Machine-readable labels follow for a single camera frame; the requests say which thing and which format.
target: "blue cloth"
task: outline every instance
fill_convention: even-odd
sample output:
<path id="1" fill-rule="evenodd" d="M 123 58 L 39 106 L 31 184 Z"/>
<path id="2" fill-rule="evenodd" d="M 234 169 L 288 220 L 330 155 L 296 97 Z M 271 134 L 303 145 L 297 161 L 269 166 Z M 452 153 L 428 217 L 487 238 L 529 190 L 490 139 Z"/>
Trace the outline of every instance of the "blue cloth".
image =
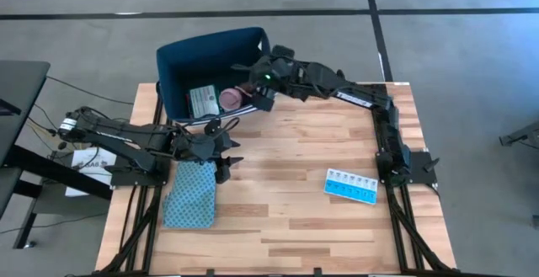
<path id="1" fill-rule="evenodd" d="M 170 228 L 208 228 L 216 204 L 216 165 L 180 162 L 172 191 L 163 202 L 163 225 Z"/>

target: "pill organizer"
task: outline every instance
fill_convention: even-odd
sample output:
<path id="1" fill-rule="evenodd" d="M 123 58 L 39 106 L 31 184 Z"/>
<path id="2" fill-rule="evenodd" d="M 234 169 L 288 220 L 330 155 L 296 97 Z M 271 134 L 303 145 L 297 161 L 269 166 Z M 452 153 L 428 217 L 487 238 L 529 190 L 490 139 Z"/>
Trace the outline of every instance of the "pill organizer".
<path id="1" fill-rule="evenodd" d="M 326 184 L 323 191 L 375 205 L 378 180 L 330 168 L 326 174 Z"/>

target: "wooden table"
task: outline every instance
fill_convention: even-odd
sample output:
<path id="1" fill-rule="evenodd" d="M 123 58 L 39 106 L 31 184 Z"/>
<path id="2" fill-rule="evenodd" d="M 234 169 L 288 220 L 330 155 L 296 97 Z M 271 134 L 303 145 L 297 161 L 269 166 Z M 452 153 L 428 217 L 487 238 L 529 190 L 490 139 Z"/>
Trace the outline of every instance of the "wooden table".
<path id="1" fill-rule="evenodd" d="M 388 83 L 387 90 L 400 111 L 404 142 L 423 149 L 411 87 Z M 155 85 L 141 84 L 131 123 L 151 123 L 156 103 Z M 311 274 L 315 267 L 325 274 L 399 272 L 384 188 L 378 188 L 376 205 L 323 192 L 328 168 L 377 178 L 370 111 L 337 99 L 302 103 L 280 95 L 272 112 L 242 116 L 230 134 L 242 146 L 226 155 L 245 159 L 233 167 L 231 180 L 217 186 L 215 224 L 205 230 L 167 229 L 161 209 L 151 274 L 205 274 L 207 269 L 217 274 Z M 454 267 L 438 197 L 422 184 L 409 185 L 409 190 L 419 233 Z M 118 252 L 130 192 L 114 192 L 96 269 Z M 413 267 L 403 233 L 408 266 Z M 143 247 L 139 244 L 136 268 Z"/>

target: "blue bin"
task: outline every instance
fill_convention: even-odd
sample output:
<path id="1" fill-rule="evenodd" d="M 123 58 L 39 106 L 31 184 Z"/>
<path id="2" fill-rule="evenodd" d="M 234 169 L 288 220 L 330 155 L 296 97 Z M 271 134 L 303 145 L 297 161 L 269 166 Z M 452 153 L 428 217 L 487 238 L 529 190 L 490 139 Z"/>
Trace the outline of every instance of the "blue bin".
<path id="1" fill-rule="evenodd" d="M 270 53 L 270 42 L 262 28 L 233 29 L 202 35 L 162 46 L 157 50 L 157 90 L 167 116 L 178 122 L 204 124 L 209 116 L 192 120 L 186 95 L 192 88 L 214 85 L 218 91 L 248 81 L 248 72 L 231 69 L 233 64 L 252 66 Z M 222 119 L 255 111 L 251 104 L 222 113 Z"/>

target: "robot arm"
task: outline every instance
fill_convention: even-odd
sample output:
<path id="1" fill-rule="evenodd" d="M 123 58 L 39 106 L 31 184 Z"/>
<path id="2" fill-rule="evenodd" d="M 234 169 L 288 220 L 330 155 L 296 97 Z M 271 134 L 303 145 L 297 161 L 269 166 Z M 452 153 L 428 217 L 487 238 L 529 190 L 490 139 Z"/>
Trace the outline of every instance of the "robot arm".
<path id="1" fill-rule="evenodd" d="M 282 45 L 274 47 L 271 55 L 261 57 L 251 67 L 232 68 L 249 71 L 249 81 L 258 91 L 253 95 L 253 105 L 262 110 L 269 111 L 273 106 L 274 100 L 266 97 L 271 95 L 268 90 L 302 101 L 309 97 L 335 97 L 371 110 L 382 146 L 376 156 L 381 179 L 397 186 L 409 175 L 411 152 L 398 131 L 398 109 L 386 93 L 374 86 L 348 81 L 342 71 L 334 72 L 321 63 L 297 61 L 294 51 Z"/>
<path id="2" fill-rule="evenodd" d="M 221 157 L 222 152 L 239 146 L 228 135 L 237 120 L 231 122 L 221 128 L 220 120 L 212 120 L 204 133 L 191 134 L 179 125 L 139 126 L 110 120 L 89 107 L 82 107 L 66 114 L 58 135 L 64 141 L 92 143 L 123 157 L 135 173 L 165 172 L 158 171 L 158 167 L 168 159 L 212 161 L 217 165 L 217 183 L 222 183 L 230 177 L 230 165 L 242 160 Z"/>

